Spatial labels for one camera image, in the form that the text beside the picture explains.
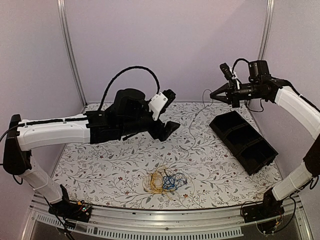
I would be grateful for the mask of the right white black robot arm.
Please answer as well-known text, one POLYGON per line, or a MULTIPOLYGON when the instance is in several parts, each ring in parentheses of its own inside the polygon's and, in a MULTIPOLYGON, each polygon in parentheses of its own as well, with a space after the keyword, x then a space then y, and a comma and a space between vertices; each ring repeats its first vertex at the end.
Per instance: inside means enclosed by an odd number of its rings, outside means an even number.
POLYGON ((288 80, 273 77, 265 60, 251 61, 247 65, 249 82, 241 83, 234 73, 235 67, 222 63, 219 67, 228 82, 211 92, 210 98, 234 108, 244 100, 261 99, 274 103, 290 113, 314 139, 303 162, 264 193, 258 213, 262 218, 269 218, 278 210, 278 203, 320 175, 320 110, 288 80))

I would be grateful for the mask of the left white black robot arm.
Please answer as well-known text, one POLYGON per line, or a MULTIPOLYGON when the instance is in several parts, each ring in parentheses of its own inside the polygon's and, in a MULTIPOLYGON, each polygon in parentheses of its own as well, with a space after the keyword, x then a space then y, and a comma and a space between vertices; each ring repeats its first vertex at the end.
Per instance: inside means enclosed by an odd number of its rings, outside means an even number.
POLYGON ((114 102, 105 110, 98 108, 66 118, 27 120, 19 114, 11 117, 9 128, 1 137, 4 142, 4 170, 29 183, 63 216, 74 213, 67 191, 38 165, 32 150, 51 145, 80 143, 100 144, 127 140, 138 133, 148 132, 154 140, 164 142, 179 123, 163 123, 159 117, 175 100, 176 94, 165 90, 145 99, 140 90, 127 88, 116 93, 114 102))

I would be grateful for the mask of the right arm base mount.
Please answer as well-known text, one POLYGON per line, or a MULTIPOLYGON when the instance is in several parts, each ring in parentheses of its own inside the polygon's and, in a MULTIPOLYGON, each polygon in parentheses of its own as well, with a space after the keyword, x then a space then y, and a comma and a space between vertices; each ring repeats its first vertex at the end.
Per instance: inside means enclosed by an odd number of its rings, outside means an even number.
POLYGON ((245 223, 256 223, 256 227, 263 235, 274 234, 284 219, 282 203, 268 205, 245 201, 240 207, 240 215, 245 223))

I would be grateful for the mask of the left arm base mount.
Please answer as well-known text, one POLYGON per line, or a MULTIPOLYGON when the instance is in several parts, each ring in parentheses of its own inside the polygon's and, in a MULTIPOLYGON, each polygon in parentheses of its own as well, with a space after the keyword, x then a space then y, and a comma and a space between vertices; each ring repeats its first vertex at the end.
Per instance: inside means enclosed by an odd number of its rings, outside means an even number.
POLYGON ((62 199, 57 203, 50 204, 48 212, 64 219, 88 223, 92 213, 92 204, 84 200, 71 202, 66 188, 62 184, 60 188, 62 199))

